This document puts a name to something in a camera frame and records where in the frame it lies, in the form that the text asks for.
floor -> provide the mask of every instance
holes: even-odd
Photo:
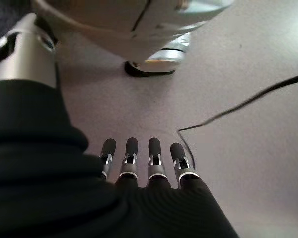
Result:
[[[115,181],[126,140],[139,141],[140,186],[148,140],[161,140],[176,187],[169,146],[195,125],[257,91],[298,75],[298,0],[237,0],[193,33],[174,75],[131,78],[124,60],[77,33],[58,46],[62,90],[89,153],[117,141]],[[298,238],[298,84],[273,92],[206,127],[184,132],[197,171],[241,237]]]

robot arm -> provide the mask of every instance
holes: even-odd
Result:
[[[234,0],[35,0],[56,35],[70,28],[124,57],[133,76],[173,73],[184,60],[190,32]]]

wire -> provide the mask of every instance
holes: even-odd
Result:
[[[246,107],[247,105],[255,102],[256,100],[266,96],[267,94],[277,90],[277,89],[280,89],[280,88],[283,88],[285,86],[288,86],[288,85],[291,85],[291,84],[295,84],[295,83],[298,83],[298,76],[296,77],[293,77],[293,78],[290,78],[290,79],[286,79],[282,82],[279,82],[279,83],[276,83],[268,88],[265,88],[264,90],[254,94],[252,97],[250,97],[249,99],[237,104],[236,106],[234,107],[231,107],[225,111],[222,111],[220,113],[217,113],[215,114],[214,116],[208,118],[207,120],[205,120],[203,123],[201,124],[198,124],[198,125],[194,125],[194,126],[190,126],[190,127],[186,127],[186,128],[183,128],[183,129],[179,129],[177,130],[177,133],[178,135],[180,136],[181,140],[183,141],[183,143],[185,144],[187,150],[189,151],[189,154],[192,158],[192,165],[193,165],[193,168],[195,168],[195,159],[194,159],[194,156],[193,156],[193,153],[188,145],[188,143],[186,142],[186,140],[184,139],[183,135],[181,134],[182,131],[186,131],[186,130],[191,130],[191,129],[194,129],[194,128],[198,128],[198,127],[203,127],[203,126],[206,126],[212,122],[214,122],[215,120],[218,120],[228,114],[231,114],[233,112],[236,112],[244,107]]]

metal finger segment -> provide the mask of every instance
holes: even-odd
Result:
[[[182,188],[183,184],[187,184],[187,182],[184,181],[189,179],[201,180],[200,176],[187,160],[181,144],[173,143],[170,147],[170,152],[174,162],[174,171],[178,182],[178,188]]]
[[[99,159],[103,163],[102,174],[103,174],[104,180],[107,180],[108,178],[115,150],[116,150],[116,141],[114,139],[105,140],[99,156]]]
[[[138,141],[133,137],[129,138],[126,143],[126,154],[121,164],[119,177],[123,175],[133,175],[136,179],[138,179],[137,153]]]
[[[170,186],[163,161],[161,159],[161,145],[157,138],[151,138],[148,143],[149,162],[148,162],[148,184],[160,183]]]

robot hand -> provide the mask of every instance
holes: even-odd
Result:
[[[116,149],[114,139],[107,139],[99,156],[103,163],[102,180],[107,180],[112,166],[113,156]],[[160,141],[157,138],[151,138],[148,143],[149,161],[148,161],[148,183],[147,188],[171,188],[168,181],[163,160],[161,158]],[[186,189],[191,186],[205,186],[199,175],[191,167],[187,160],[183,147],[179,143],[173,143],[170,147],[171,156],[174,162],[174,171],[178,182],[178,188]],[[126,143],[126,153],[122,161],[120,174],[116,186],[120,189],[137,188],[137,153],[138,142],[135,138],[128,139]]]

